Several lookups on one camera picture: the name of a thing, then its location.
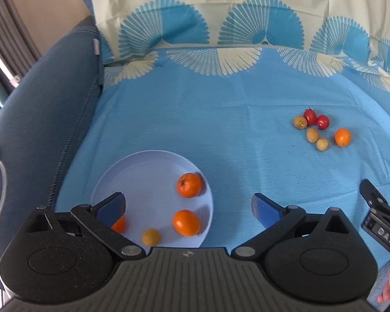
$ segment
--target cherry tomato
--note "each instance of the cherry tomato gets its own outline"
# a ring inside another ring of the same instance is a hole
[[[319,115],[316,119],[316,125],[319,129],[325,130],[327,127],[329,127],[329,118],[325,115]]]
[[[306,118],[306,121],[308,122],[308,127],[314,126],[316,124],[316,113],[311,108],[306,109],[303,113],[303,117]]]

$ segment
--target blue gripper pad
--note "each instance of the blue gripper pad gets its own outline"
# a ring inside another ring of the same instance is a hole
[[[251,212],[267,229],[277,223],[287,211],[284,207],[273,202],[261,193],[255,193],[251,199]]]
[[[121,192],[113,193],[92,207],[95,217],[105,225],[112,227],[126,212],[126,198]]]

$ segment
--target tangerine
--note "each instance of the tangerine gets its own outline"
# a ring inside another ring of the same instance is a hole
[[[201,230],[201,221],[198,216],[189,210],[181,210],[172,218],[175,230],[185,237],[195,236]]]
[[[335,142],[340,146],[344,147],[351,143],[351,132],[345,128],[338,129],[335,132]]]
[[[198,196],[202,191],[202,187],[202,178],[197,173],[182,175],[176,184],[179,194],[185,198]]]
[[[127,227],[126,217],[122,215],[120,219],[117,222],[115,222],[111,228],[118,233],[123,233],[124,231],[126,231],[126,227]]]

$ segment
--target light blue plate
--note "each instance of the light blue plate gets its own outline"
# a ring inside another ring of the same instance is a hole
[[[204,180],[202,193],[195,198],[183,198],[176,183],[184,173],[199,173]],[[201,171],[186,158],[169,151],[146,150],[129,155],[112,165],[94,188],[91,203],[96,204],[120,191],[126,197],[127,229],[123,236],[150,249],[141,241],[150,228],[162,235],[161,247],[197,248],[211,226],[212,193]],[[194,211],[201,220],[201,231],[193,237],[183,237],[172,226],[172,217],[179,210]]]

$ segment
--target blue tablecloth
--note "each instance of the blue tablecloth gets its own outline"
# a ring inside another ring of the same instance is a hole
[[[382,266],[390,255],[359,227],[368,207],[358,189],[368,178],[390,203],[390,93],[348,66],[319,77],[292,68],[274,48],[245,52],[255,64],[227,75],[222,64],[206,70],[187,53],[165,49],[122,80],[115,79],[121,68],[106,68],[113,85],[99,100],[57,211],[87,203],[102,174],[124,156],[169,150],[195,163],[210,183],[214,217],[204,247],[231,250],[262,231],[250,211],[252,194],[261,192],[312,213],[341,207]],[[196,55],[212,62],[213,54]],[[308,107],[331,119],[321,132],[331,143],[325,152],[292,125]],[[333,141],[341,127],[353,135],[345,148]]]

